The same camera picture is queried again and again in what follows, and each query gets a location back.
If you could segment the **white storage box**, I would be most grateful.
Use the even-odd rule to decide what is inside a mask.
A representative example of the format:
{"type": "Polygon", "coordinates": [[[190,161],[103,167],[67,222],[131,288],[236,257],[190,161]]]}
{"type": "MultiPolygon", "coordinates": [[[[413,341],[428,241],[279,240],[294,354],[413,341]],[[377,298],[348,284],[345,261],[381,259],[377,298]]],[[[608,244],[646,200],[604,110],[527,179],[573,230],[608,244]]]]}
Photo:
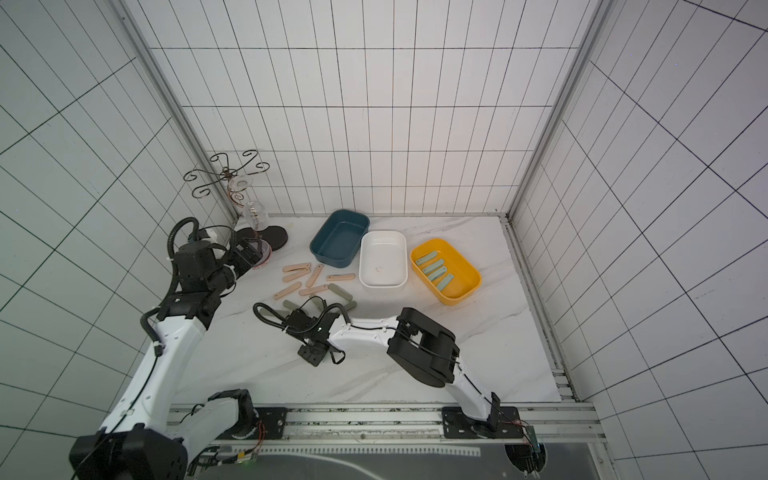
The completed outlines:
{"type": "Polygon", "coordinates": [[[402,289],[408,280],[406,237],[394,230],[366,233],[361,241],[358,276],[368,290],[402,289]]]}

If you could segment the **mint green folding knife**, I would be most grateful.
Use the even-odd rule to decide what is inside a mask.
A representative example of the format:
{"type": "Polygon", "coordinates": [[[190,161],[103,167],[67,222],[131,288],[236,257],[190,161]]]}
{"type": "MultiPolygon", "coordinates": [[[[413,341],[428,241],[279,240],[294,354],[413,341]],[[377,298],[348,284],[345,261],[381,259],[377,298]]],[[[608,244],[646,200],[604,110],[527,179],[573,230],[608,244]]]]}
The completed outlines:
{"type": "Polygon", "coordinates": [[[419,266],[424,265],[424,264],[426,264],[427,262],[433,260],[436,257],[437,257],[437,252],[436,251],[432,251],[432,252],[428,253],[427,255],[424,255],[424,256],[418,258],[416,260],[416,264],[419,265],[419,266]]]}
{"type": "Polygon", "coordinates": [[[438,259],[437,261],[427,265],[422,270],[422,272],[424,274],[431,274],[432,272],[434,272],[434,271],[438,270],[439,268],[441,268],[443,265],[444,265],[444,260],[443,259],[438,259]]]}
{"type": "Polygon", "coordinates": [[[453,274],[446,274],[440,282],[437,284],[436,288],[439,292],[442,292],[454,279],[453,274]]]}
{"type": "Polygon", "coordinates": [[[439,279],[442,276],[444,276],[446,273],[447,273],[447,267],[446,266],[441,266],[441,267],[437,268],[436,270],[434,270],[433,272],[431,272],[428,275],[428,280],[430,282],[434,282],[437,279],[439,279]]]}

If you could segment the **yellow storage box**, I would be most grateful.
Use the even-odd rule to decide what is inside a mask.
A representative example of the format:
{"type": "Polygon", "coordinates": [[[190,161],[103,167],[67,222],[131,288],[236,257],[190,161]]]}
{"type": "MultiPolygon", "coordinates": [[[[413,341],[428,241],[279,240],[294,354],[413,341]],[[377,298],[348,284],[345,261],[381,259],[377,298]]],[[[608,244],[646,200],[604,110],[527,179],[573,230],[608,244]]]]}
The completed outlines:
{"type": "Polygon", "coordinates": [[[446,306],[455,306],[470,297],[482,285],[483,278],[480,272],[448,241],[441,238],[433,238],[416,246],[410,252],[411,267],[417,277],[428,287],[428,289],[446,306]],[[417,265],[416,260],[428,253],[436,251],[437,257],[424,265],[417,265]],[[446,274],[453,274],[454,279],[442,291],[436,288],[441,278],[434,282],[428,280],[429,274],[424,274],[422,270],[429,264],[444,260],[447,267],[446,274]]]}

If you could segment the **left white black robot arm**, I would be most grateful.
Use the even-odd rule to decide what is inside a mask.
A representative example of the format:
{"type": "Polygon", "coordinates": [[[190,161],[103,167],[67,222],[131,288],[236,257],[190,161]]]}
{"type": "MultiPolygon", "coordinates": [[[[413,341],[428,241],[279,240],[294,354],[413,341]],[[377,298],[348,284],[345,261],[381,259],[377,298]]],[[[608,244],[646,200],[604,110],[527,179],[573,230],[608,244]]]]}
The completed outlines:
{"type": "Polygon", "coordinates": [[[217,392],[176,427],[168,418],[192,354],[208,331],[223,293],[238,278],[235,247],[201,234],[194,217],[180,220],[167,240],[171,284],[140,325],[151,343],[135,376],[96,433],[75,440],[75,479],[182,479],[189,465],[221,435],[261,437],[265,427],[245,389],[217,392]]]}

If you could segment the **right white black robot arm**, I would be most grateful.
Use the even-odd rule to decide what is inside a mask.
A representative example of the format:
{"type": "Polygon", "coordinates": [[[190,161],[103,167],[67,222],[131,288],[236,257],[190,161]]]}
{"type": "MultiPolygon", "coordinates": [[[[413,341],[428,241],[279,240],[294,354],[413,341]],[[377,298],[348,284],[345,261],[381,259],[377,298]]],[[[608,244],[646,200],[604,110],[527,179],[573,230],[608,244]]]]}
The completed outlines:
{"type": "Polygon", "coordinates": [[[295,309],[278,327],[302,342],[299,355],[313,366],[327,355],[339,354],[340,359],[332,360],[338,364],[353,350],[383,350],[419,383],[446,390],[474,433],[493,438],[500,430],[498,396],[470,379],[455,335],[414,308],[381,319],[353,319],[340,304],[327,306],[316,317],[295,309]]]}

